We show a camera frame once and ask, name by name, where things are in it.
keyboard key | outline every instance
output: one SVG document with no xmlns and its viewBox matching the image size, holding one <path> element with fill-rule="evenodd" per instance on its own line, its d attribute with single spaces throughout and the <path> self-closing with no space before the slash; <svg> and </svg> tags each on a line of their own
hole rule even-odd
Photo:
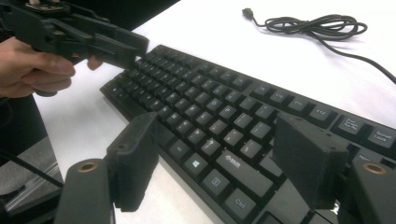
<svg viewBox="0 0 396 224">
<path fill-rule="evenodd" d="M 211 138 L 201 147 L 201 151 L 204 152 L 210 161 L 213 161 L 221 152 L 221 144 Z"/>
<path fill-rule="evenodd" d="M 290 98 L 291 98 L 291 96 L 286 91 L 275 91 L 271 95 L 269 103 L 276 107 L 281 107 L 288 100 L 290 100 Z"/>
<path fill-rule="evenodd" d="M 259 155 L 262 150 L 262 146 L 253 140 L 248 140 L 244 146 L 242 146 L 240 152 L 247 158 L 248 161 L 253 161 Z"/>
<path fill-rule="evenodd" d="M 202 113 L 202 109 L 198 105 L 191 105 L 184 111 L 184 114 L 189 118 L 189 120 L 194 120 L 194 118 L 200 113 Z"/>
<path fill-rule="evenodd" d="M 264 211 L 279 218 L 281 223 L 301 223 L 309 207 L 297 189 L 286 180 L 271 201 L 265 205 Z"/>
<path fill-rule="evenodd" d="M 239 91 L 243 91 L 248 86 L 248 84 L 250 84 L 250 82 L 251 81 L 249 78 L 241 76 L 233 81 L 232 86 Z"/>
<path fill-rule="evenodd" d="M 236 189 L 225 201 L 225 208 L 239 222 L 253 219 L 256 203 L 240 189 Z"/>
<path fill-rule="evenodd" d="M 286 110 L 293 115 L 303 117 L 307 111 L 311 109 L 312 105 L 303 97 L 296 97 L 290 101 Z"/>
<path fill-rule="evenodd" d="M 271 159 L 273 151 L 271 150 L 259 163 L 259 167 L 264 172 L 268 172 L 269 174 L 275 177 L 281 177 L 283 172 L 276 165 L 276 163 Z"/>
<path fill-rule="evenodd" d="M 219 85 L 219 86 L 217 86 L 217 87 L 212 91 L 212 93 L 215 95 L 215 97 L 217 97 L 217 98 L 223 100 L 224 97 L 225 97 L 228 93 L 230 93 L 230 91 L 231 91 L 230 88 L 228 88 L 228 87 L 226 87 L 226 86 L 224 86 L 224 85 Z"/>
<path fill-rule="evenodd" d="M 244 99 L 245 96 L 239 91 L 232 91 L 225 97 L 228 104 L 234 107 L 238 106 Z"/>
<path fill-rule="evenodd" d="M 266 212 L 262 218 L 260 218 L 259 224 L 282 224 L 276 217 L 274 217 L 271 213 Z"/>
<path fill-rule="evenodd" d="M 206 109 L 212 114 L 217 114 L 221 110 L 223 104 L 221 100 L 215 98 L 206 105 Z"/>
<path fill-rule="evenodd" d="M 174 130 L 177 125 L 182 121 L 182 117 L 178 113 L 173 113 L 171 116 L 169 116 L 165 123 L 172 129 Z"/>
<path fill-rule="evenodd" d="M 222 73 L 223 73 L 222 69 L 218 66 L 215 66 L 212 70 L 210 70 L 208 75 L 213 79 L 217 80 Z"/>
<path fill-rule="evenodd" d="M 237 181 L 239 188 L 250 192 L 258 201 L 263 199 L 273 186 L 271 180 L 257 172 L 229 150 L 225 150 L 218 157 L 216 164 L 225 174 Z"/>
<path fill-rule="evenodd" d="M 168 149 L 169 155 L 178 163 L 184 162 L 192 153 L 192 149 L 187 146 L 183 141 L 177 140 Z"/>
<path fill-rule="evenodd" d="M 218 85 L 219 84 L 216 81 L 209 79 L 201 86 L 201 88 L 205 92 L 212 92 Z"/>
<path fill-rule="evenodd" d="M 231 123 L 232 121 L 234 121 L 235 117 L 238 116 L 237 114 L 237 110 L 230 106 L 227 105 L 226 107 L 224 107 L 220 113 L 219 116 L 227 123 Z"/>
<path fill-rule="evenodd" d="M 253 117 L 242 113 L 234 122 L 233 124 L 235 125 L 236 129 L 245 132 L 249 127 L 250 123 L 253 121 Z"/>
<path fill-rule="evenodd" d="M 270 105 L 263 104 L 256 110 L 254 117 L 265 123 L 271 123 L 276 117 L 276 110 Z"/>
<path fill-rule="evenodd" d="M 216 169 L 212 170 L 209 175 L 205 177 L 202 181 L 202 185 L 206 192 L 218 201 L 224 197 L 231 187 L 230 181 Z"/>
<path fill-rule="evenodd" d="M 193 128 L 194 126 L 188 121 L 183 120 L 176 128 L 176 131 L 182 138 L 186 137 L 186 134 Z"/>
<path fill-rule="evenodd" d="M 235 78 L 236 74 L 234 72 L 226 71 L 223 75 L 221 75 L 220 82 L 230 86 Z"/>
<path fill-rule="evenodd" d="M 265 101 L 267 94 L 271 93 L 271 91 L 272 88 L 269 87 L 269 85 L 261 84 L 256 89 L 254 89 L 254 91 L 250 95 L 256 99 Z"/>
<path fill-rule="evenodd" d="M 232 129 L 223 140 L 229 149 L 237 150 L 244 143 L 244 135 L 236 129 Z"/>
<path fill-rule="evenodd" d="M 207 94 L 206 92 L 202 92 L 201 94 L 199 94 L 194 102 L 196 104 L 198 104 L 198 106 L 203 107 L 204 105 L 207 104 L 207 102 L 210 100 L 210 95 Z"/>
<path fill-rule="evenodd" d="M 373 127 L 363 144 L 387 157 L 396 159 L 396 131 L 387 127 Z"/>
<path fill-rule="evenodd" d="M 206 130 L 212 124 L 213 118 L 213 115 L 205 111 L 195 121 L 201 129 Z"/>
<path fill-rule="evenodd" d="M 241 108 L 245 113 L 250 114 L 252 113 L 255 109 L 257 109 L 257 106 L 259 106 L 259 103 L 257 100 L 247 97 L 242 103 L 239 105 L 239 108 Z"/>
<path fill-rule="evenodd" d="M 209 131 L 216 139 L 219 140 L 226 134 L 227 128 L 228 125 L 222 120 L 218 119 L 212 124 L 212 126 L 210 126 Z"/>
<path fill-rule="evenodd" d="M 192 154 L 184 163 L 184 169 L 196 181 L 201 181 L 209 169 L 209 164 L 197 153 Z"/>
<path fill-rule="evenodd" d="M 201 142 L 203 142 L 206 138 L 206 134 L 201 130 L 201 129 L 195 129 L 187 139 L 189 142 L 195 146 L 198 147 Z"/>
<path fill-rule="evenodd" d="M 268 139 L 270 133 L 271 127 L 262 122 L 257 123 L 250 131 L 250 135 L 260 143 Z"/>
<path fill-rule="evenodd" d="M 316 105 L 307 119 L 321 128 L 327 128 L 337 114 L 326 105 Z"/>
<path fill-rule="evenodd" d="M 365 128 L 367 125 L 363 120 L 354 116 L 341 116 L 332 128 L 332 132 L 358 142 Z"/>
</svg>

hand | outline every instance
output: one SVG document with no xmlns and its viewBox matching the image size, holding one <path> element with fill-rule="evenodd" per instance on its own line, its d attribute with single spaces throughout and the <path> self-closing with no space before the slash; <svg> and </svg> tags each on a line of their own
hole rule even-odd
<svg viewBox="0 0 396 224">
<path fill-rule="evenodd" d="M 34 51 L 15 37 L 0 43 L 0 97 L 63 90 L 74 74 L 73 64 L 61 56 Z"/>
</svg>

white surface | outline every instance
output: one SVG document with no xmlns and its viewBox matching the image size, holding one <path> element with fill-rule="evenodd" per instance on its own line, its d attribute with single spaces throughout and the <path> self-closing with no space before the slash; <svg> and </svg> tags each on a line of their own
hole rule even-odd
<svg viewBox="0 0 396 224">
<path fill-rule="evenodd" d="M 396 86 L 367 63 L 335 55 L 303 35 L 277 36 L 260 32 L 242 17 L 250 7 L 258 22 L 281 16 L 313 20 L 342 14 L 365 22 L 363 35 L 330 43 L 366 56 L 396 74 L 396 44 L 391 1 L 260 1 L 182 0 L 135 31 L 159 44 L 263 79 L 279 87 L 396 128 Z M 105 64 L 97 71 L 76 66 L 73 85 L 51 98 L 36 97 L 55 155 L 65 173 L 88 158 L 103 158 L 107 146 L 127 120 L 99 89 L 121 70 Z M 195 203 L 195 196 L 167 165 L 155 170 L 141 208 L 117 213 L 118 223 L 219 223 Z"/>
</svg>

function key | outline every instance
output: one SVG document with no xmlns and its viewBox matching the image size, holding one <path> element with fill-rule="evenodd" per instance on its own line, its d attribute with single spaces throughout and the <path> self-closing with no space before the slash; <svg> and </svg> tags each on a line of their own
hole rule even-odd
<svg viewBox="0 0 396 224">
<path fill-rule="evenodd" d="M 281 107 L 283 104 L 285 104 L 290 99 L 291 99 L 291 96 L 286 91 L 275 91 L 271 95 L 269 103 L 276 107 Z"/>
<path fill-rule="evenodd" d="M 254 98 L 264 101 L 266 95 L 272 92 L 272 88 L 269 85 L 261 84 L 250 94 Z"/>
<path fill-rule="evenodd" d="M 296 97 L 290 101 L 286 110 L 293 115 L 303 117 L 313 105 L 303 97 Z"/>
<path fill-rule="evenodd" d="M 365 128 L 367 128 L 367 125 L 363 120 L 354 116 L 341 116 L 332 128 L 332 132 L 357 142 Z"/>
<path fill-rule="evenodd" d="M 332 120 L 335 118 L 335 113 L 331 108 L 326 105 L 317 105 L 309 113 L 307 120 L 319 126 L 320 128 L 327 128 Z"/>
<path fill-rule="evenodd" d="M 250 82 L 251 80 L 249 78 L 240 76 L 233 81 L 233 87 L 239 91 L 243 91 Z"/>
</svg>

black keyboard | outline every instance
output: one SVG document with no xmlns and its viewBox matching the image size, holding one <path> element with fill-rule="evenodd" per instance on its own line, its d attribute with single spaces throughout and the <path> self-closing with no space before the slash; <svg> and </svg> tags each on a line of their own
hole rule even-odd
<svg viewBox="0 0 396 224">
<path fill-rule="evenodd" d="M 349 161 L 396 166 L 396 130 L 165 46 L 101 92 L 127 119 L 158 113 L 161 156 L 225 223 L 337 223 L 272 161 L 279 112 L 339 136 Z"/>
</svg>

